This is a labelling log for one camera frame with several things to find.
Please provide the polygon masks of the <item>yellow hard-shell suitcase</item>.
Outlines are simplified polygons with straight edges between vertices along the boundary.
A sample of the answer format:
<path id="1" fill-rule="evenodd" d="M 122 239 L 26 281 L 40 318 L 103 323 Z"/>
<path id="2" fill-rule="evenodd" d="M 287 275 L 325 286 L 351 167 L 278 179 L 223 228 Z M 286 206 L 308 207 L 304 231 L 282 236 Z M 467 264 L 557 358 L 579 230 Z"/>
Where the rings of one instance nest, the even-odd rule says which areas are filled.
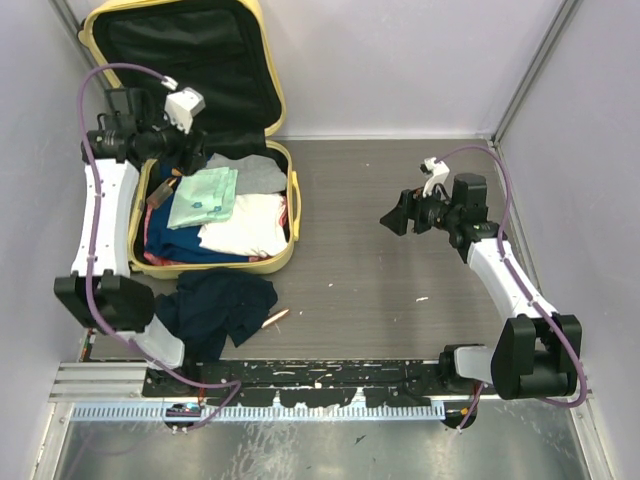
<path id="1" fill-rule="evenodd" d="M 270 259 L 233 266 L 262 275 L 282 269 L 299 238 L 301 192 L 289 151 L 271 138 L 286 106 L 259 3 L 108 1 L 86 17 L 78 39 L 99 65 L 143 65 L 202 94 L 195 125 L 206 133 L 207 155 L 258 154 L 278 164 L 287 176 L 286 246 Z"/>

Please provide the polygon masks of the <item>blue garment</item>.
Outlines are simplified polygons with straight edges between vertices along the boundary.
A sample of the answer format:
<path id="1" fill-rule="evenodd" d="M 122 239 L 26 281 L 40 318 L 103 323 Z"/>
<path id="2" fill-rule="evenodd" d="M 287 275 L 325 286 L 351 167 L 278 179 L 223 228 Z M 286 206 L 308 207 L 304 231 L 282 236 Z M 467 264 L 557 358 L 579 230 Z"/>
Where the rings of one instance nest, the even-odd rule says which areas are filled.
<path id="1" fill-rule="evenodd" d="M 179 181 L 187 176 L 179 176 L 174 186 L 174 192 Z M 167 227 L 169 210 L 173 195 L 158 209 L 151 209 L 148 215 L 145 251 L 157 258 L 185 264 L 220 264 L 247 263 L 250 258 L 224 254 L 204 249 L 200 246 L 198 233 L 203 226 L 187 227 L 171 230 Z"/>

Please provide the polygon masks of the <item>grey garment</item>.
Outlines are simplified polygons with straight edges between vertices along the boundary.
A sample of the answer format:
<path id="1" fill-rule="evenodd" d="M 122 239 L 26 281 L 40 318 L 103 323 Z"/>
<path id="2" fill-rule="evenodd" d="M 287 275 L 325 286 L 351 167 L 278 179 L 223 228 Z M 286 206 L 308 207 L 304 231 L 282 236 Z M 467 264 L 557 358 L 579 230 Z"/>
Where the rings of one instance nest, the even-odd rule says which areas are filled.
<path id="1" fill-rule="evenodd" d="M 206 167 L 235 169 L 237 195 L 275 194 L 284 192 L 287 188 L 287 175 L 270 157 L 253 154 L 232 160 L 221 154 L 214 154 Z"/>

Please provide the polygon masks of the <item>pink patterned garment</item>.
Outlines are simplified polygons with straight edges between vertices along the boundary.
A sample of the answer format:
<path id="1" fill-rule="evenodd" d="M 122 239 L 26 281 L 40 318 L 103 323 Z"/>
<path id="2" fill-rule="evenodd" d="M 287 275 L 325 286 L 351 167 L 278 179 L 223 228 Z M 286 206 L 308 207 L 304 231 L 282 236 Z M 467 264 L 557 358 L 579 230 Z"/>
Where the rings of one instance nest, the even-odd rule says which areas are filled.
<path id="1" fill-rule="evenodd" d="M 228 220 L 178 229 L 168 227 L 172 204 L 169 199 L 147 209 L 144 256 L 155 265 L 250 263 L 277 256 L 288 245 L 283 195 L 238 195 Z"/>

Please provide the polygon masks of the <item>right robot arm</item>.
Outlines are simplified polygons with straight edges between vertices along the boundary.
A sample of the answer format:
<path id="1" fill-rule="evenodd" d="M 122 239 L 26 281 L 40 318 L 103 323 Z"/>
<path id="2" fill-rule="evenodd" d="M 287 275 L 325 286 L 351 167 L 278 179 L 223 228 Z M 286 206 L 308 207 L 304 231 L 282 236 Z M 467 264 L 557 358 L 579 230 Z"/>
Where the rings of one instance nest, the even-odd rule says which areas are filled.
<path id="1" fill-rule="evenodd" d="M 575 365 L 582 328 L 573 315 L 560 314 L 535 290 L 513 255 L 499 225 L 489 220 L 483 176 L 463 173 L 453 189 L 428 182 L 401 192 L 380 223 L 394 234 L 444 231 L 461 260 L 482 281 L 503 327 L 493 347 L 447 345 L 439 357 L 438 379 L 459 394 L 473 381 L 494 388 L 504 400 L 570 397 L 579 387 Z"/>

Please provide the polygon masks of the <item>mint green floral cloth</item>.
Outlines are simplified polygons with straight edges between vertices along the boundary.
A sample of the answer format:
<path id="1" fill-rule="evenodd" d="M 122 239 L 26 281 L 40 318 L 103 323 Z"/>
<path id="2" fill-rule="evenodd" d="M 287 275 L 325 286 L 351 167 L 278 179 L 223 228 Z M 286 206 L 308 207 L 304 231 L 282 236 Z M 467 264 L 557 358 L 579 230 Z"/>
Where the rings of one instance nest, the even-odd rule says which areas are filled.
<path id="1" fill-rule="evenodd" d="M 229 220 L 237 177 L 236 169 L 218 167 L 182 178 L 173 194 L 167 227 L 176 230 Z"/>

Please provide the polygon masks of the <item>gold perfume bottle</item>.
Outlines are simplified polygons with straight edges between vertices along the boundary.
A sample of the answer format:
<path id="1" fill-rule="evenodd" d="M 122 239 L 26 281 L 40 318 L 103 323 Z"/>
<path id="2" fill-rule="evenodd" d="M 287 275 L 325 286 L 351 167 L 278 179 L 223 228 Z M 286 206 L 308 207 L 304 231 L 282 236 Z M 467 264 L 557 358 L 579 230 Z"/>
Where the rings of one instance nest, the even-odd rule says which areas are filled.
<path id="1" fill-rule="evenodd" d="M 161 183 L 146 199 L 146 204 L 152 209 L 158 209 L 174 193 L 176 177 L 171 177 Z"/>

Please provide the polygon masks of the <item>white garment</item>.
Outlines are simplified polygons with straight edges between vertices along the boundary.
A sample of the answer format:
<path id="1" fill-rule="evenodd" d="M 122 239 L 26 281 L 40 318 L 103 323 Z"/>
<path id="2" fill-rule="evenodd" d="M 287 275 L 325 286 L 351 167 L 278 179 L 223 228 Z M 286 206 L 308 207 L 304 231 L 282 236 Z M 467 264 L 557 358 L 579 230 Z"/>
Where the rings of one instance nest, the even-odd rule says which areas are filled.
<path id="1" fill-rule="evenodd" d="M 201 227 L 200 246 L 238 256 L 276 256 L 287 246 L 286 215 L 286 198 L 280 194 L 237 195 L 228 220 Z"/>

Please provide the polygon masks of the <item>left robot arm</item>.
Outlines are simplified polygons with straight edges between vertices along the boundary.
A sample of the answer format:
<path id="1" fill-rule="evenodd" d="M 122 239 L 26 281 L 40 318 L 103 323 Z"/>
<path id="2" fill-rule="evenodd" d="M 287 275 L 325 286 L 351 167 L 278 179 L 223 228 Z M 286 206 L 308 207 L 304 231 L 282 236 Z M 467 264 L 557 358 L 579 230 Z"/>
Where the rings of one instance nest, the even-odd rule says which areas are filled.
<path id="1" fill-rule="evenodd" d="M 54 294 L 82 327 L 141 354 L 152 376 L 188 396 L 199 387 L 200 372 L 184 362 L 183 341 L 158 319 L 151 288 L 131 278 L 128 233 L 146 161 L 165 160 L 185 174 L 202 167 L 203 135 L 193 124 L 205 101 L 191 88 L 171 91 L 160 102 L 140 88 L 108 89 L 105 97 L 97 127 L 82 131 L 82 233 L 71 271 L 55 279 Z"/>

